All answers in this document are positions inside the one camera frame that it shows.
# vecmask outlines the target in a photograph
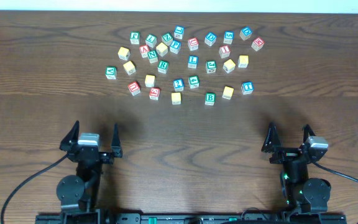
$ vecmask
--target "block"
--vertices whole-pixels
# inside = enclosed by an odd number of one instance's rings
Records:
[[[158,62],[157,52],[155,50],[147,52],[147,56],[149,58],[150,63]]]
[[[168,72],[169,63],[166,61],[161,60],[158,64],[158,72],[167,74]]]
[[[221,58],[226,58],[230,56],[230,47],[225,45],[219,48],[219,55]]]
[[[183,39],[183,34],[185,33],[185,28],[181,26],[177,26],[175,31],[173,32],[173,36],[177,39]]]
[[[196,37],[189,39],[187,44],[189,45],[190,51],[198,49],[198,40]]]
[[[113,66],[106,67],[106,78],[107,79],[117,79],[117,69]]]
[[[171,45],[173,42],[173,37],[168,32],[166,34],[164,34],[161,39],[162,39],[162,42],[167,46]]]
[[[146,58],[147,53],[150,52],[149,46],[147,46],[147,45],[140,46],[139,50],[140,50],[140,54],[142,55],[142,58]]]
[[[126,49],[125,47],[121,47],[118,50],[118,57],[123,60],[128,60],[131,53],[129,52],[129,49]]]
[[[175,91],[183,91],[185,89],[185,84],[183,83],[183,79],[179,78],[173,81],[173,88]]]
[[[251,94],[254,90],[254,85],[252,84],[252,82],[245,82],[241,85],[241,91],[242,94]]]
[[[179,105],[181,103],[180,93],[171,93],[171,99],[173,105]]]
[[[224,44],[231,44],[234,39],[234,32],[226,31],[224,33],[223,43]]]
[[[168,47],[164,43],[160,43],[155,49],[161,57],[168,53]]]
[[[229,59],[223,64],[223,70],[225,70],[227,73],[230,73],[236,68],[236,64],[233,62],[233,60]]]
[[[198,76],[194,75],[189,77],[189,86],[190,88],[198,88],[200,86]]]
[[[146,87],[154,87],[154,85],[155,85],[155,76],[154,75],[146,75],[144,83],[146,84]]]
[[[181,46],[181,43],[179,41],[174,40],[170,46],[170,51],[172,53],[177,54],[177,53],[179,53],[180,46]]]
[[[233,88],[228,87],[228,86],[225,86],[225,87],[224,87],[224,90],[223,90],[223,95],[222,95],[222,97],[225,98],[225,99],[230,100],[230,99],[231,99],[231,96],[233,95],[233,92],[234,92],[234,89],[233,89]]]
[[[216,72],[216,62],[215,61],[207,61],[205,64],[206,73],[214,73]]]
[[[129,37],[131,44],[140,44],[140,33],[139,32],[131,32],[131,36]]]
[[[238,65],[239,68],[248,67],[248,55],[240,55],[238,64],[239,64]]]
[[[240,31],[240,37],[242,40],[249,39],[251,37],[252,30],[249,27],[242,28]]]
[[[256,38],[256,39],[252,42],[251,47],[252,47],[255,51],[258,51],[258,50],[260,50],[264,45],[265,45],[264,40],[262,40],[262,38],[258,37],[258,38]]]
[[[205,94],[205,105],[213,106],[215,104],[215,93],[206,93]]]
[[[124,69],[128,73],[128,75],[132,75],[136,72],[135,65],[131,61],[124,64]]]
[[[132,93],[132,96],[140,93],[140,87],[139,84],[137,84],[137,82],[133,82],[129,84],[128,89]]]
[[[190,55],[187,67],[188,68],[197,68],[197,63],[198,63],[198,57]]]
[[[149,93],[151,100],[158,100],[160,98],[160,89],[159,88],[151,88]]]
[[[157,37],[153,34],[149,34],[146,38],[147,46],[153,48],[157,44]]]
[[[216,42],[216,35],[212,32],[209,32],[206,36],[205,36],[205,40],[204,42],[206,44],[208,44],[208,46],[212,47],[212,45],[215,44]]]

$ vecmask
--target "wood grain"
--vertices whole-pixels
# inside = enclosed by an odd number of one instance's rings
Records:
[[[185,27],[182,49],[168,53],[167,75],[141,58],[129,34],[173,32]],[[251,40],[261,36],[262,50],[242,41],[240,28],[250,26]],[[219,58],[225,30],[236,33],[230,58],[250,57],[247,69],[230,74]],[[208,47],[208,32],[218,35]],[[190,53],[186,40],[197,37]],[[117,56],[128,47],[137,72],[126,75]],[[187,68],[189,54],[199,68]],[[218,70],[206,74],[204,64]],[[104,69],[114,65],[118,80]],[[157,77],[159,101],[149,100],[146,74]],[[201,86],[182,93],[173,106],[172,81],[198,75]],[[241,95],[252,81],[255,91]],[[140,96],[127,85],[138,81]],[[231,100],[204,105],[204,94],[221,96],[234,87]],[[101,134],[108,149],[114,123],[119,124],[124,157],[104,167],[99,205],[145,213],[241,212],[247,207],[285,206],[278,174],[260,147],[267,125],[275,121],[283,142],[301,143],[308,123],[330,143],[321,164],[358,178],[358,15],[210,14],[146,12],[0,11],[0,209],[26,177],[62,157],[58,144],[80,121],[81,132]],[[34,223],[40,212],[59,212],[58,181],[74,174],[76,164],[58,167],[27,184],[13,198],[6,223]],[[330,212],[358,221],[358,184],[310,166],[310,176],[330,181]]]

